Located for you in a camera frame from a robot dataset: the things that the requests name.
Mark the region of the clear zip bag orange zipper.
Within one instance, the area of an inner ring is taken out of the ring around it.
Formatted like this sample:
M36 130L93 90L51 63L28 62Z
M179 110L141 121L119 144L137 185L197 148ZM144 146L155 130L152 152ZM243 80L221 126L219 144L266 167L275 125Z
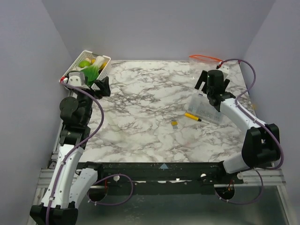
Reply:
M189 56L190 79L196 80L203 70L208 71L215 69L221 59L211 56L194 54Z

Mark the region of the white perforated plastic basket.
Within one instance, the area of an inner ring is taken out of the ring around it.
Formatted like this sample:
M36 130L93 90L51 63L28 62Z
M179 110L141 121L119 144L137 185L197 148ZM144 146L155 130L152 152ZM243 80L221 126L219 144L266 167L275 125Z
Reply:
M99 56L99 55L96 55L96 54L94 54L94 53L91 52L91 51L84 50L84 51L77 57L77 59L73 62L73 64L69 67L69 69L65 72L64 75L66 75L66 74L67 74L68 72L70 72L70 71L81 71L81 70L87 68L87 67L85 67L85 68L80 68L80 67L78 67L79 63L80 63L81 61L85 60L86 58L90 58L90 59L91 59L91 62L90 62L90 66L91 66L91 65L95 62L97 56ZM109 72L110 69L111 69L111 58L108 57L108 56L105 56L105 55L101 55L101 56L103 56L103 57L105 58L105 62L108 62L108 63L107 63L107 66L106 66L105 69L99 70L99 71L98 71L99 76L98 76L98 78L97 78L96 80L102 80L102 79L104 79L106 76L108 76L108 72ZM91 88L91 89L94 90L94 91L99 90L99 88L94 84L94 82L92 83L92 85L87 85L87 84L85 84L83 87L85 87L85 88L88 88L88 87L89 87L89 88ZM61 84L62 84L62 86L64 86L66 89L68 89L68 84L66 84L66 83L61 83Z

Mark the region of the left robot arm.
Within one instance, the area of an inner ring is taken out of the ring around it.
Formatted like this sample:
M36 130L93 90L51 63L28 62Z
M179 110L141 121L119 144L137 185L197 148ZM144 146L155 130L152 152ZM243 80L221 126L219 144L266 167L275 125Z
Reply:
M33 205L30 216L38 225L74 225L78 208L92 185L103 182L101 165L87 162L75 180L79 160L87 141L96 134L88 127L92 105L111 94L109 78L95 80L98 90L76 87L77 96L68 96L60 102L62 129L58 141L56 166L44 197Z

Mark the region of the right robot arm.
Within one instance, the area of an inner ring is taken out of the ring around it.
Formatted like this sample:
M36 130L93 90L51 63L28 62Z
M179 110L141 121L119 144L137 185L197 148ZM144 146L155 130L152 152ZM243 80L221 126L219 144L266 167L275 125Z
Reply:
M241 152L219 164L220 169L215 174L222 184L230 181L233 173L283 159L278 126L257 119L239 104L237 98L226 91L229 82L221 70L204 70L195 86L206 94L215 110L229 118L245 134Z

